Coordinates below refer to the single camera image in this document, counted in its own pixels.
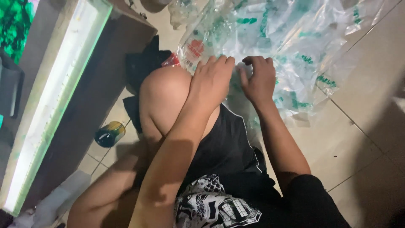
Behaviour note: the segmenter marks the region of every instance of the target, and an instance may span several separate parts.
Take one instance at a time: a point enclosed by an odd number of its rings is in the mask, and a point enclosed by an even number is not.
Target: leg
[[[153,71],[142,83],[139,112],[151,156],[158,151],[175,123],[187,99],[191,78],[183,68],[164,67]],[[209,118],[203,137],[211,131],[219,113],[217,107]]]

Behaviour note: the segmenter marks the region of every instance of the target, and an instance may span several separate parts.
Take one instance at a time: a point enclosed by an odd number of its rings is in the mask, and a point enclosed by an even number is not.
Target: graphic print
[[[176,201],[177,228],[232,228],[258,222],[262,213],[225,193],[219,177],[194,181]]]

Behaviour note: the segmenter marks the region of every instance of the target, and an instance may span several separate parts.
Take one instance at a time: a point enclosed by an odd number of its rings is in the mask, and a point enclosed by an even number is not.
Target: skin
[[[216,60],[212,56],[207,64],[200,62],[191,79],[187,99],[173,126],[164,134],[163,142],[156,147],[157,153],[150,165],[149,162],[140,163],[140,158],[147,156],[141,149],[127,155],[125,161],[119,160],[77,199],[70,210],[68,226],[102,227],[108,214],[125,201],[128,211],[132,212],[131,205],[134,208],[129,227],[173,227],[176,194],[198,144],[207,134],[210,118],[217,117],[215,111],[228,93],[234,61],[232,57],[221,56]],[[245,71],[240,69],[242,88],[259,115],[264,144],[284,192],[294,177],[311,171],[272,100],[275,87],[273,60],[249,56],[243,61],[253,66],[253,75],[247,79]],[[141,188],[139,191],[133,189],[137,173],[147,167]]]

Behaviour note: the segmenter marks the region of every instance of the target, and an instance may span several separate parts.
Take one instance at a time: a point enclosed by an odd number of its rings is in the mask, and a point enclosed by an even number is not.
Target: black shorts
[[[201,140],[182,186],[206,174],[266,174],[263,154],[250,146],[246,133],[243,118],[221,104],[218,119],[208,135]]]

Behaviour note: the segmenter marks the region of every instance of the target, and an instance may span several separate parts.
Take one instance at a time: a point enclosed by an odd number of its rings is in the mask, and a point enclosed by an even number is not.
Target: tile floor
[[[176,50],[185,29],[173,30],[167,7],[149,13],[136,0],[132,8],[157,28],[160,49]],[[347,54],[362,52],[357,67],[310,127],[290,129],[313,174],[355,228],[383,227],[405,208],[404,22],[405,1],[387,0],[375,26],[347,36]],[[128,96],[124,90],[104,123],[125,124],[125,136],[111,149],[93,143],[79,166],[93,180],[138,140],[122,102]]]

